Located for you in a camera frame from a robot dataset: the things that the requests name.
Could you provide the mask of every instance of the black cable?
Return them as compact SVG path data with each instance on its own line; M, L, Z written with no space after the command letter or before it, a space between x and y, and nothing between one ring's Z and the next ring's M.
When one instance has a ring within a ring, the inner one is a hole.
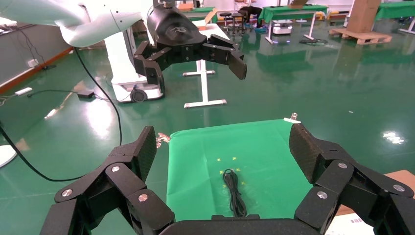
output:
M36 52L36 54L38 54L41 58L42 58L42 61L43 61L43 64L44 64L44 66L46 66L46 62L45 62L45 59L43 58L43 56L41 55L41 54L39 54L39 52L38 52L38 50L36 49L36 47L33 45L33 43L31 42L31 40L30 40L30 38L22 31L22 30L20 30L19 29L19 31L20 31L20 33L22 33L25 37L26 37L26 43L27 42L29 42L30 43L30 45L35 49L35 52Z
M113 87L111 84L109 84L108 83L108 80L107 80L107 77L108 77L108 75L109 75L110 73L107 73L107 75L105 75L105 83L107 83L107 85L109 86L109 87Z
M23 156L23 154L19 151L19 149L14 145L14 143L12 142L12 140L9 138L9 136L6 134L6 132L3 130L3 128L1 127L1 125L0 125L0 133L3 135L3 137L9 143L9 145L12 146L12 148L14 149L14 151L16 151L17 155L23 160L23 162L31 170L33 170L36 174L38 174L40 177L44 178L45 180L52 181L52 182L65 182L65 181L77 180L77 179L79 179L79 178L82 177L82 176L79 176L79 177L72 178L72 179L55 180L55 179L51 179L51 178L45 176L40 171L38 171L34 166L32 166L32 164L30 164L30 162Z
M84 62L81 59L81 56L79 55L78 49L76 47L74 47L75 53L78 56L79 61L82 64L82 67L84 67L85 72L87 72L87 74L89 75L89 77L92 79L92 81L96 84L96 86L102 91L102 93L104 93L104 95L108 98L108 101L113 105L115 112L117 114L117 118L118 118L118 128L119 128L119 145L122 145L122 130L121 130L121 119L119 117L119 113L118 113L118 109L116 108L115 104L113 103L113 101L111 100L110 96L104 91L104 89L102 89L102 87L98 84L98 82L95 80L95 78L91 75L91 73L89 72L89 70L87 69L87 67L85 66Z
M242 200L241 193L238 191L238 176L232 169L226 169L222 177L231 193L230 209L233 211L233 215L235 217L247 216L244 200Z
M43 92L65 92L65 93L75 93L75 94L78 94L78 92L75 92L75 91L66 91L66 90L43 90L43 91L38 91L38 92L34 92L34 93L31 93L31 94L28 94L27 97L30 98L30 97L32 97L32 96L34 96L36 94L43 93Z
M25 49L27 49L27 50L29 50L29 51L30 51L30 54L32 55L33 60L34 60L34 61L36 61L35 55L34 55L34 54L33 54L33 52L32 52L32 48L30 47L30 45L29 45L29 43L28 43L28 41L27 41L27 38L26 38L26 45L27 45L27 47L23 46L23 44L21 43L21 41L20 41L20 39L19 39L19 34L17 35L17 41L19 42L19 44L20 44L23 48L25 48Z

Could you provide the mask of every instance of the chair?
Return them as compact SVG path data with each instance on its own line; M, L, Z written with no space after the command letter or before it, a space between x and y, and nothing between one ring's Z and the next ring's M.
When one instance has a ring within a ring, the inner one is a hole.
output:
M220 13L219 16L225 18L225 27L224 27L224 29L226 29L226 31L228 31L229 29L228 29L227 21L228 21L228 19L230 20L232 18L231 17L232 13L231 12L223 12L223 13Z
M245 14L241 14L241 13L233 13L232 14L232 22L233 22L233 26L232 26L232 34L235 35L235 18L241 18L241 34L245 33L245 29L244 29L244 21L245 21Z

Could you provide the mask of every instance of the metal clip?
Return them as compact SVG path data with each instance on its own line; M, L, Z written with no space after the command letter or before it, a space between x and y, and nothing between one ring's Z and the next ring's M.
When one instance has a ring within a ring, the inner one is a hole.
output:
M157 148L160 148L162 141L169 143L170 140L171 140L170 136L163 134L163 133L159 133L159 137L156 137Z
M286 118L284 117L284 121L290 122L290 123L301 123L300 121L297 120L297 113L292 113L291 114L291 118Z

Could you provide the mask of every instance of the white table frame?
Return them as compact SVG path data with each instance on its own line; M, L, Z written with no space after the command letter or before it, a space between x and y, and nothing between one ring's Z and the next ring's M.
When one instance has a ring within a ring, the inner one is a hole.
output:
M409 25L408 29L402 29L400 28L399 31L405 32L405 33L411 33L411 34L415 34L415 31L412 31L412 29L414 28L415 25L415 17L412 19L411 24Z
M201 82L202 82L202 102L186 103L186 104L184 104L184 108L187 109L187 108L192 108L192 107L226 104L225 99L209 101L209 96L208 96L208 74L215 74L215 71L213 71L213 70L206 71L206 61L205 60L196 61L196 67L197 67L196 72L185 72L185 73L183 73L183 76L186 77L186 76L200 75L200 79L201 79Z
M228 36L221 30L221 28L215 24L210 23L206 25L206 30L201 30L201 34L210 37L211 35L218 35L220 37L223 37L225 39L229 39ZM183 76L200 76L201 85L202 85L202 102L193 102L193 103L186 103L184 104L184 108L192 108L192 107L201 107L201 106L209 106L209 105L218 105L218 104L226 104L225 99L220 100L211 100L209 101L208 96L208 74L215 74L215 71L209 70L206 71L206 61L205 60L199 60L196 61L196 72L185 72L183 73Z
M310 32L308 34L304 34L304 37L314 40L314 38L311 36L311 34L313 33L313 28L314 28L314 21L316 20L316 11L294 11L294 12L287 12L287 13L282 13L282 14L278 14L278 15L302 15L302 14L311 14L314 13L313 15L313 19L311 21L311 27L310 27ZM274 44L274 41L272 40L271 36L272 36L272 31L273 31L273 20L270 20L269 23L269 28L268 28L268 35L265 37L265 39L270 43L270 44Z

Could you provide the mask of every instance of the green table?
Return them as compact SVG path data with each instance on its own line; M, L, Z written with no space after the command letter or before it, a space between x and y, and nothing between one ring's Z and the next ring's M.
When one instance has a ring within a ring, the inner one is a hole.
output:
M327 6L323 5L311 5L304 6L302 9L294 9L288 6L282 7L264 7L261 14L258 17L258 21L264 20L266 23L269 23L268 36L265 39L273 44L274 41L271 38L273 31L273 20L289 20L289 19L300 19L300 18L309 18L312 17L310 32L309 34L304 34L304 37L309 39L314 39L311 34L313 32L314 21L316 19L316 12L322 11L325 14L327 13Z
M310 18L313 17L316 11L322 11L327 13L327 6L312 5L304 6L302 9L294 9L288 6L282 7L264 7L258 20L264 20L269 23L271 20L289 20L297 18Z
M236 171L249 214L293 218L311 189L288 146L292 124L259 121L179 131L171 135L167 205L176 221L232 216L222 179Z
M400 2L388 2L381 3L377 13L376 20L381 18L399 18L415 16L415 1L400 1ZM399 31L415 34L412 29L414 28L415 18L412 20L408 29L399 29Z
M191 21L200 21L204 20L205 17L214 9L214 7L201 7L201 8L194 8L191 11L184 11L182 12L185 16L187 16ZM218 16L215 15L212 18L212 23L216 24L218 22Z

